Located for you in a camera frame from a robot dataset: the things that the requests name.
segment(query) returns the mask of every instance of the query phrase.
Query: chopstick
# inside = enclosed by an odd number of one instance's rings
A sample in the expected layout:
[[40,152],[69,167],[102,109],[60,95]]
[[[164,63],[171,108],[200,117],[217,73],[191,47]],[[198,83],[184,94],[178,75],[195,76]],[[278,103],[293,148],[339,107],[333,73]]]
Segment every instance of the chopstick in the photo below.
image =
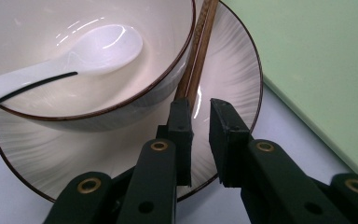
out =
[[185,72],[176,89],[174,99],[187,98],[190,111],[197,99],[202,68],[212,33],[214,16],[219,0],[204,0],[195,28],[193,42]]

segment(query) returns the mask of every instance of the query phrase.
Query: ceramic bowl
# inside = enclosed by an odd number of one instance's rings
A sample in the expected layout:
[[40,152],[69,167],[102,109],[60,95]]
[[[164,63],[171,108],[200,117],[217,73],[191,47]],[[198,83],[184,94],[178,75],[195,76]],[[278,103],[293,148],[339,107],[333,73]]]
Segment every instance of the ceramic bowl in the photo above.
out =
[[66,131],[108,131],[135,122],[176,88],[195,18],[194,0],[0,2],[0,75],[57,57],[99,26],[129,25],[144,41],[141,54],[116,72],[67,77],[0,107]]
[[[174,93],[137,122],[104,133],[70,133],[46,128],[0,109],[0,153],[29,188],[54,201],[72,178],[88,171],[112,177],[130,169],[143,144],[167,122]],[[262,71],[250,34],[229,8],[220,4],[192,114],[192,187],[185,198],[216,177],[209,147],[210,99],[231,102],[249,128],[255,126],[262,97]]]

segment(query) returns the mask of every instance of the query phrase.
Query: white plate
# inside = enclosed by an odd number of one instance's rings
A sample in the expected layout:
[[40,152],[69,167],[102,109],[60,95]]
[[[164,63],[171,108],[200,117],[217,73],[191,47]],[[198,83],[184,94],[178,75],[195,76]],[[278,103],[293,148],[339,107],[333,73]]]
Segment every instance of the white plate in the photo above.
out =
[[[262,73],[255,44],[244,25],[220,4],[203,68],[192,126],[192,188],[179,187],[184,198],[210,183],[216,168],[209,147],[210,99],[231,102],[253,128],[261,104]],[[0,153],[30,189],[54,201],[69,181],[88,171],[112,177],[131,168],[142,145],[165,124],[172,96],[143,120],[107,133],[52,130],[0,110]]]

